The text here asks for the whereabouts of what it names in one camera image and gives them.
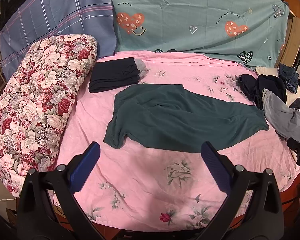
metal screw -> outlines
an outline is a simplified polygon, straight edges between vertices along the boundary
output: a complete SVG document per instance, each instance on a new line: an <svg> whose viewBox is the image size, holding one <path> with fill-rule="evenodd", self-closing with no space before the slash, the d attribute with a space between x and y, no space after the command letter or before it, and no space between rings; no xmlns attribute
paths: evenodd
<svg viewBox="0 0 300 240"><path fill-rule="evenodd" d="M244 167L242 166L242 165L236 165L235 166L235 169L237 170L237 171L244 171Z"/></svg>
<svg viewBox="0 0 300 240"><path fill-rule="evenodd" d="M267 168L267 169L266 169L266 173L267 173L268 175L272 175L272 174L273 174L273 171L272 171L271 169Z"/></svg>
<svg viewBox="0 0 300 240"><path fill-rule="evenodd" d="M64 164L60 164L57 167L57 171L64 171L66 169L66 166Z"/></svg>
<svg viewBox="0 0 300 240"><path fill-rule="evenodd" d="M35 173L35 169L29 169L28 174L32 175Z"/></svg>

green fabric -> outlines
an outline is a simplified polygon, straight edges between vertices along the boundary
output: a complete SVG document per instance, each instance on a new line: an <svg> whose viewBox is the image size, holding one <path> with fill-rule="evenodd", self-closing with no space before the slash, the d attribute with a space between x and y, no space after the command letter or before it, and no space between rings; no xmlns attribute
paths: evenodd
<svg viewBox="0 0 300 240"><path fill-rule="evenodd" d="M281 0L112 1L117 51L196 52L274 67L285 43L289 8ZM229 27L241 27L240 35L229 36Z"/></svg>
<svg viewBox="0 0 300 240"><path fill-rule="evenodd" d="M104 142L115 149L124 137L145 147L200 153L209 141L216 150L269 130L255 106L192 93L183 85L137 84L114 98L114 114Z"/></svg>

pink bed sheet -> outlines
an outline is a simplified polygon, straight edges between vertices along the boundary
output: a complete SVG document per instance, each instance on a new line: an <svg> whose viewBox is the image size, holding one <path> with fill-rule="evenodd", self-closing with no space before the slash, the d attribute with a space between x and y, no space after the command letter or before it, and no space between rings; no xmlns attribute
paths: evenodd
<svg viewBox="0 0 300 240"><path fill-rule="evenodd" d="M183 84L191 92L247 105L252 102L235 85L235 76L256 74L235 62L211 59L201 54L119 52L114 57L141 58L150 69L140 82ZM103 142L113 115L114 95L124 88L91 94L89 78L79 90L60 146L58 164L67 164L92 141L101 147L101 157L75 198L96 223L136 231L176 231L206 226L226 194L218 190L199 154L145 148L126 140L121 149ZM285 141L269 124L233 147L219 151L248 171L274 171L280 191L286 190L300 172ZM245 212L247 192L237 215Z"/></svg>

pillow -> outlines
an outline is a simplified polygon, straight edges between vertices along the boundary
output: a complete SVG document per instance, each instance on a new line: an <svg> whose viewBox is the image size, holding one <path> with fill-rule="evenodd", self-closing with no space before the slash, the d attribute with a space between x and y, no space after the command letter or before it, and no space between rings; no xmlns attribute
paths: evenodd
<svg viewBox="0 0 300 240"><path fill-rule="evenodd" d="M0 180L19 197L29 169L49 171L97 42L90 35L33 43L0 96Z"/></svg>
<svg viewBox="0 0 300 240"><path fill-rule="evenodd" d="M256 72L258 75L272 75L279 77L279 69L278 68L268 68L268 67L256 67ZM291 93L290 91L286 90L287 92L287 106L290 106L297 98L300 98L300 87L298 86L298 91L296 94Z"/></svg>

orange heart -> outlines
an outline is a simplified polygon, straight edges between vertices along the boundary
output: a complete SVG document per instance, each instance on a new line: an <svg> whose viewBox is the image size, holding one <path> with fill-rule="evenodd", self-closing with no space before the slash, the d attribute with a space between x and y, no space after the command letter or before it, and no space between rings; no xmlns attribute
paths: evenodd
<svg viewBox="0 0 300 240"><path fill-rule="evenodd" d="M142 13L135 13L130 16L127 13L117 13L117 22L127 33L131 34L133 30L140 27L145 20Z"/></svg>
<svg viewBox="0 0 300 240"><path fill-rule="evenodd" d="M241 33L246 32L247 30L249 30L249 28L247 25L238 26L235 22L228 21L226 22L225 30L230 37L235 37Z"/></svg>

